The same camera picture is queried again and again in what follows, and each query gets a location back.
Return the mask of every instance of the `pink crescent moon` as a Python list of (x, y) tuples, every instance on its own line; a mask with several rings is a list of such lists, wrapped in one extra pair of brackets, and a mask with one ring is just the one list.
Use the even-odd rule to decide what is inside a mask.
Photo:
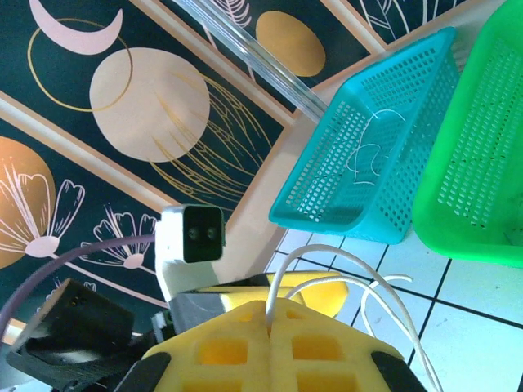
[(107, 50), (116, 41), (122, 28), (122, 10), (118, 11), (107, 27), (89, 33), (64, 26), (46, 11), (39, 0), (29, 0), (29, 5), (38, 27), (54, 43), (79, 55), (97, 55)]

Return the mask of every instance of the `small white camera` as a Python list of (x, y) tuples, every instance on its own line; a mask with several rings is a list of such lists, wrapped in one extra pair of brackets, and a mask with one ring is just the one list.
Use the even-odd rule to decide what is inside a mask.
[(156, 223), (156, 259), (173, 263), (198, 263), (221, 258), (225, 222), (218, 207), (184, 205), (167, 207)]

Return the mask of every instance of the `yellow object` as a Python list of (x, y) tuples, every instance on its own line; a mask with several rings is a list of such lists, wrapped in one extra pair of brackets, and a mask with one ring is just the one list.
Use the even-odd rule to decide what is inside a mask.
[(315, 76), (325, 66), (325, 49), (316, 34), (284, 12), (261, 14), (256, 23), (256, 39), (297, 76)]
[[(280, 286), (296, 287), (312, 279), (330, 278), (334, 276), (342, 275), (339, 272), (330, 271), (287, 272)], [(274, 275), (270, 274), (267, 278), (269, 279), (269, 283), (272, 284)], [(346, 299), (349, 296), (349, 289), (345, 282), (331, 282), (304, 288), (300, 293), (303, 296), (307, 308), (311, 308), (329, 317), (335, 317), (343, 305), (345, 305)]]
[[(210, 287), (202, 290), (202, 292), (219, 292), (216, 290), (218, 288), (223, 290), (222, 287)], [(292, 287), (280, 287), (278, 296), (286, 296), (292, 289)], [(221, 303), (225, 312), (229, 312), (251, 301), (265, 301), (268, 296), (268, 287), (228, 287), (227, 292), (220, 292)], [(293, 297), (293, 301), (302, 305), (306, 304), (300, 292)]]
[[(341, 276), (341, 274), (320, 271), (287, 272), (278, 290), (278, 296), (285, 296), (291, 288), (309, 280), (333, 276)], [(267, 280), (271, 284), (274, 280), (274, 274), (268, 274)], [(221, 302), (227, 312), (250, 301), (265, 301), (269, 295), (268, 286), (217, 286), (203, 288), (199, 291), (220, 293)], [(331, 282), (308, 287), (293, 297), (293, 300), (321, 314), (335, 317), (342, 309), (348, 296), (349, 289), (345, 282)]]
[(371, 353), (391, 346), (285, 299), (267, 328), (253, 301), (175, 336), (144, 358), (171, 361), (155, 392), (388, 392)]

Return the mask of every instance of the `clear plastic tube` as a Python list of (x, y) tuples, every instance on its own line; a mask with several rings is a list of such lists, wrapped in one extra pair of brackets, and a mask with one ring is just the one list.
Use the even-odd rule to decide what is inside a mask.
[(256, 39), (231, 21), (213, 2), (205, 0), (173, 0), (191, 17), (245, 61), (272, 87), (292, 102), (308, 118), (318, 123), (327, 105), (296, 75), (286, 69)]

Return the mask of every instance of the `white cable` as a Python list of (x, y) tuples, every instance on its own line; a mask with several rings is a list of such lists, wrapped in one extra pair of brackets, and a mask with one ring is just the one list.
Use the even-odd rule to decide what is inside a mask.
[[(354, 185), (358, 185), (358, 184), (375, 185), (373, 182), (370, 182), (370, 181), (359, 181), (359, 182), (356, 182), (356, 178), (357, 178), (358, 173), (359, 173), (358, 168), (357, 168), (358, 167), (358, 153), (365, 146), (367, 146), (367, 145), (374, 145), (374, 144), (361, 145), (361, 142), (363, 141), (363, 136), (364, 136), (365, 132), (367, 131), (367, 129), (369, 129), (370, 123), (373, 121), (373, 119), (374, 118), (378, 118), (378, 114), (384, 113), (384, 112), (391, 112), (391, 113), (397, 114), (404, 122), (407, 121), (407, 120), (405, 120), (405, 117), (403, 117), (401, 114), (399, 114), (398, 112), (396, 112), (395, 110), (392, 110), (392, 109), (381, 109), (381, 110), (373, 113), (372, 116), (370, 116), (369, 120), (367, 121), (367, 123), (364, 126), (363, 131), (361, 132), (360, 140), (358, 141), (358, 146), (351, 152), (351, 155), (349, 155), (349, 158), (345, 162), (345, 167), (347, 169), (349, 169), (351, 172), (354, 172), (354, 181), (353, 181)], [(355, 154), (355, 157), (354, 157), (354, 171), (353, 171), (352, 169), (349, 168), (349, 160), (352, 158), (352, 155), (354, 155), (354, 154)], [(378, 154), (374, 155), (374, 158), (373, 158), (372, 162), (370, 163), (371, 170), (373, 171), (374, 175), (376, 175), (376, 176), (378, 176), (378, 174), (376, 174), (376, 172), (372, 168), (372, 165), (374, 163), (374, 159), (378, 156)]]
[[(395, 280), (395, 279), (401, 279), (401, 280), (406, 280), (407, 282), (412, 282), (412, 278), (411, 277), (409, 277), (408, 275), (403, 275), (403, 274), (387, 275), (387, 276), (384, 276), (383, 278), (387, 282), (389, 280)], [(374, 282), (370, 283), (369, 289), (374, 289), (378, 285), (379, 285), (379, 283), (374, 281)], [(367, 318), (366, 307), (367, 307), (367, 299), (368, 298), (369, 298), (369, 290), (365, 290), (363, 295), (361, 296), (361, 302), (360, 302), (360, 305), (361, 305), (361, 318), (363, 319), (363, 323), (364, 323), (365, 327), (367, 328), (367, 332), (369, 333), (369, 335), (372, 336), (372, 337), (376, 337), (374, 335), (374, 331), (373, 331), (372, 327), (370, 326), (369, 320)], [(391, 313), (390, 313), (383, 305), (382, 305), (382, 308), (392, 317), (392, 320), (396, 323), (396, 325), (398, 327), (400, 327), (401, 331), (410, 339), (411, 342), (414, 343), (414, 339), (419, 339), (419, 336), (418, 336), (417, 333), (414, 336), (409, 333), (409, 331), (407, 330), (405, 325), (397, 318), (397, 316), (394, 313), (394, 311), (391, 310)], [(436, 374), (436, 370), (432, 366), (431, 360), (428, 358), (427, 352), (422, 347), (422, 351), (420, 353), (418, 353), (418, 354), (420, 356), (422, 355), (422, 356), (425, 357), (425, 360), (427, 362), (427, 366), (425, 366), (425, 363), (423, 361), (421, 361), (422, 365), (425, 368), (425, 372), (427, 373), (427, 375), (429, 375), (429, 379), (431, 380), (432, 386), (434, 386), (434, 388), (436, 388), (435, 383), (432, 382), (432, 381), (433, 380), (438, 380), (438, 382), (439, 382), (439, 379), (438, 379), (438, 376)]]
[[(381, 305), (382, 308), (392, 317), (394, 322), (396, 324), (398, 324), (398, 326), (400, 326), (401, 330), (404, 333), (406, 333), (407, 336), (409, 336), (409, 331), (407, 330), (405, 325), (401, 322), (401, 320), (394, 313), (394, 311), (391, 309), (391, 307), (385, 302), (385, 300), (383, 300), (383, 298), (376, 292), (376, 290), (374, 290), (374, 287), (369, 286), (367, 283), (364, 283), (364, 282), (362, 282), (361, 280), (359, 280), (357, 278), (352, 278), (352, 277), (349, 277), (349, 276), (330, 276), (330, 277), (325, 277), (325, 278), (311, 279), (311, 280), (308, 280), (308, 281), (306, 281), (306, 282), (296, 286), (295, 288), (293, 288), (293, 290), (291, 290), (290, 292), (287, 293), (285, 298), (291, 299), (293, 296), (295, 296), (296, 294), (298, 294), (301, 290), (303, 290), (305, 288), (308, 288), (310, 286), (315, 286), (316, 284), (329, 283), (329, 282), (353, 283), (356, 286), (359, 286), (359, 287), (363, 288), (364, 289), (364, 294), (367, 295), (367, 296), (368, 295), (373, 296), (376, 299), (376, 301), (378, 302), (378, 304)], [(376, 337), (373, 334), (373, 331), (372, 331), (372, 328), (369, 325), (368, 319), (366, 317), (363, 318), (363, 319), (364, 319), (363, 322), (365, 324), (365, 327), (367, 328), (367, 331), (369, 331), (369, 335), (372, 336), (372, 337)]]
[[(409, 277), (407, 275), (403, 275), (403, 274), (387, 275), (387, 276), (384, 276), (383, 278), (385, 279), (386, 282), (388, 282), (390, 280), (396, 280), (396, 279), (401, 279), (401, 280), (406, 280), (407, 282), (412, 282), (411, 277)], [(371, 325), (369, 323), (369, 319), (367, 318), (367, 309), (366, 309), (367, 308), (367, 298), (369, 298), (370, 289), (374, 289), (378, 285), (379, 285), (379, 283), (376, 281), (370, 283), (369, 289), (365, 289), (363, 295), (361, 296), (361, 302), (360, 302), (360, 306), (361, 306), (360, 312), (361, 312), (361, 318), (363, 319), (363, 324), (367, 328), (369, 335), (372, 337), (376, 337), (376, 335), (374, 334), (373, 328), (371, 327)], [(405, 325), (403, 323), (396, 323), (396, 324), (398, 324), (398, 327), (400, 327), (401, 331), (403, 331), (403, 333), (405, 335), (410, 336), (409, 332), (407, 331), (407, 328), (405, 327)]]
[[(386, 281), (394, 280), (394, 279), (402, 279), (402, 280), (406, 280), (408, 282), (412, 282), (412, 278), (410, 278), (407, 275), (403, 275), (403, 274), (387, 275), (387, 276), (384, 276), (383, 279), (385, 279)], [(368, 285), (367, 283), (364, 283), (357, 278), (352, 278), (352, 277), (348, 277), (348, 276), (333, 276), (333, 277), (325, 277), (325, 278), (316, 278), (316, 279), (308, 280), (308, 281), (296, 286), (295, 288), (293, 288), (293, 290), (288, 292), (288, 294), (285, 296), (285, 298), (291, 299), (293, 296), (295, 296), (296, 294), (298, 294), (301, 290), (304, 290), (305, 288), (308, 288), (310, 286), (315, 286), (316, 284), (329, 283), (329, 282), (353, 283), (356, 286), (362, 287), (364, 289), (364, 294), (361, 297), (361, 318), (362, 318), (363, 324), (365, 325), (365, 328), (367, 329), (367, 332), (369, 333), (370, 336), (376, 337), (373, 332), (373, 329), (369, 323), (369, 320), (367, 318), (366, 309), (365, 309), (366, 302), (367, 302), (369, 295), (373, 296), (376, 299), (378, 304), (382, 306), (382, 308), (387, 312), (387, 314), (389, 316), (391, 316), (392, 321), (394, 321), (394, 323), (396, 323), (396, 325), (410, 339), (411, 342), (414, 343), (415, 339), (419, 339), (418, 334), (415, 333), (414, 335), (412, 335), (409, 332), (409, 330), (407, 329), (407, 327), (400, 320), (400, 318), (397, 316), (397, 314), (394, 312), (394, 310), (392, 310), (391, 307), (383, 300), (383, 298), (374, 290), (374, 288), (376, 286), (378, 286), (378, 282), (372, 282), (370, 285)], [(422, 348), (422, 351), (419, 353), (419, 355), (422, 355), (425, 357), (425, 360), (427, 361), (427, 365), (425, 365), (425, 363), (423, 363), (423, 362), (422, 362), (422, 365), (425, 368), (425, 372), (429, 376), (429, 380), (431, 381), (432, 386), (434, 386), (434, 388), (436, 388), (436, 383), (433, 382), (432, 380), (437, 377), (437, 374), (436, 374), (436, 371), (434, 370), (434, 367), (432, 366), (432, 362), (428, 358), (427, 353), (425, 352), (424, 348)]]
[[(275, 312), (275, 302), (276, 298), (278, 296), (278, 289), (281, 285), (281, 281), (284, 277), (285, 271), (287, 270), (288, 266), (299, 256), (302, 256), (305, 253), (308, 252), (331, 252), (337, 256), (342, 256), (347, 258), (350, 262), (358, 265), (361, 269), (367, 272), (367, 274), (370, 274), (374, 280), (379, 282), (383, 286), (383, 288), (394, 298), (394, 300), (397, 302), (398, 306), (400, 307), (401, 313), (405, 317), (406, 321), (406, 327), (409, 331), (410, 336), (413, 337), (413, 344), (416, 351), (419, 353), (419, 357), (422, 361), (422, 365), (425, 369), (430, 368), (427, 363), (427, 357), (426, 355), (423, 355), (422, 352), (424, 352), (421, 341), (418, 337), (418, 332), (416, 331), (416, 327), (413, 324), (412, 319), (410, 318), (409, 311), (405, 307), (405, 304), (401, 300), (401, 298), (396, 294), (394, 289), (391, 287), (389, 283), (385, 281), (385, 279), (382, 278), (381, 275), (379, 275), (370, 265), (362, 261), (360, 258), (350, 254), (347, 251), (344, 251), (342, 249), (338, 249), (337, 247), (331, 247), (329, 245), (307, 245), (305, 247), (299, 247), (298, 249), (291, 252), (287, 258), (284, 260), (284, 263), (280, 266), (278, 271), (276, 271), (274, 280), (272, 284), (270, 285), (269, 289), (269, 297), (267, 299), (267, 305), (266, 305), (266, 322), (267, 326), (270, 326), (274, 320), (274, 312)], [(433, 376), (431, 372), (427, 372), (427, 375), (429, 376), (429, 379), (431, 380), (432, 386), (435, 388), (437, 392), (443, 392), (443, 388), (441, 387), (440, 380), (437, 376)]]

